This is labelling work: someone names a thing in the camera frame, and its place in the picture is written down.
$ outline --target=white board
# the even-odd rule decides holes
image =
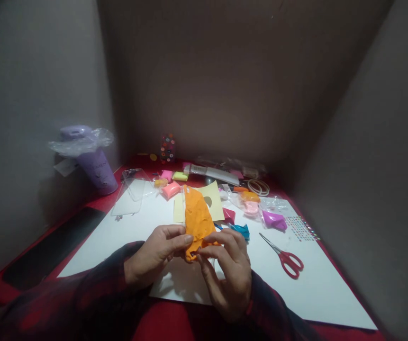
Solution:
[[[137,214],[124,215],[120,221],[108,214],[59,277],[93,268],[126,243],[146,240],[158,225],[173,224],[173,205],[173,199],[167,202],[162,196],[150,195],[144,197]],[[237,225],[248,224],[251,238],[247,249],[252,269],[282,296],[292,311],[306,320],[377,329],[317,242],[299,242],[290,229],[286,233],[264,229],[260,222],[245,218],[237,207],[228,208],[236,212]],[[296,215],[290,205],[283,213]],[[302,260],[304,270],[298,280],[291,279],[284,272],[278,256],[259,232],[280,249],[292,252]],[[218,276],[222,277],[217,261],[214,266]],[[174,259],[167,265],[150,295],[210,304],[199,264],[189,265],[182,259]]]

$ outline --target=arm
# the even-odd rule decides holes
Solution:
[[[320,340],[317,332],[291,311],[282,297],[254,271],[245,321],[255,332],[271,340]]]
[[[192,236],[181,225],[157,227],[101,264],[40,284],[11,302],[0,318],[3,340],[116,339],[133,332],[139,307],[174,253]]]
[[[228,322],[248,325],[262,339],[319,340],[318,334],[289,310],[281,296],[251,270],[244,237],[230,229],[205,237],[198,251],[202,275],[215,308]],[[225,279],[219,280],[206,259],[217,258]]]
[[[147,293],[133,295],[126,283],[124,264],[143,243],[127,244],[93,269],[42,283],[23,293],[0,318],[0,339],[68,339],[113,324],[110,317],[122,310],[132,314]]]

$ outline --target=red scissors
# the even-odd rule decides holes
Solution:
[[[261,237],[265,239],[266,242],[268,242],[271,248],[274,249],[275,252],[278,254],[278,257],[281,260],[281,265],[283,266],[284,271],[289,275],[289,277],[291,277],[292,279],[299,278],[300,274],[299,272],[303,270],[303,263],[300,260],[300,258],[293,253],[281,251],[279,247],[277,247],[275,244],[273,244],[271,241],[265,238],[262,235],[262,233],[259,234],[261,235]],[[294,273],[290,272],[286,265],[289,266],[289,268],[291,268],[291,270],[294,271]]]

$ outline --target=wrist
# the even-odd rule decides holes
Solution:
[[[125,272],[125,283],[129,292],[134,293],[138,290],[138,282],[136,273],[133,269],[131,258],[123,263],[123,270]]]

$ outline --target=fingernail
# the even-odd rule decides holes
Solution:
[[[189,244],[192,241],[193,241],[193,235],[192,234],[185,235],[185,243]]]

